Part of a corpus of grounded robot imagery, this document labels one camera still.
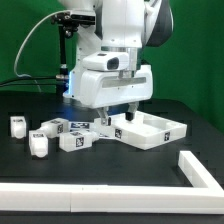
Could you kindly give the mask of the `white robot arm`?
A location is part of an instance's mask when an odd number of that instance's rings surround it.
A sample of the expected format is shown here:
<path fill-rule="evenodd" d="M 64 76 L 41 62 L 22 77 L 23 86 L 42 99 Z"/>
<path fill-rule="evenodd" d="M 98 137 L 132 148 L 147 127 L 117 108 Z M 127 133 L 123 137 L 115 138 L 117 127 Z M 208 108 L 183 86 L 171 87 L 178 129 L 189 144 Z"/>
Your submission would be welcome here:
<path fill-rule="evenodd" d="M 152 96 L 149 65 L 141 63 L 146 46 L 164 44 L 173 32 L 169 0 L 58 0 L 77 34 L 76 63 L 66 98 L 95 109 L 110 124 L 111 106 L 128 104 L 135 117 L 141 101 Z"/>

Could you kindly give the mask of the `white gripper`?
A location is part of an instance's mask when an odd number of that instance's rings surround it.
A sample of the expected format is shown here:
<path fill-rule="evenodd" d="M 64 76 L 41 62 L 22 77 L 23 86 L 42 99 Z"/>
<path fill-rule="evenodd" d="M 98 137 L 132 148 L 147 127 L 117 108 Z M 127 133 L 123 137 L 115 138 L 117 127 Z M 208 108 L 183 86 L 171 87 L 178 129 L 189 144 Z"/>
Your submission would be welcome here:
<path fill-rule="evenodd" d="M 133 78 L 120 78 L 118 72 L 85 71 L 80 83 L 80 101 L 89 108 L 99 108 L 101 124 L 111 125 L 107 106 L 130 103 L 125 118 L 132 121 L 139 103 L 150 99 L 153 79 L 150 65 L 142 65 Z"/>

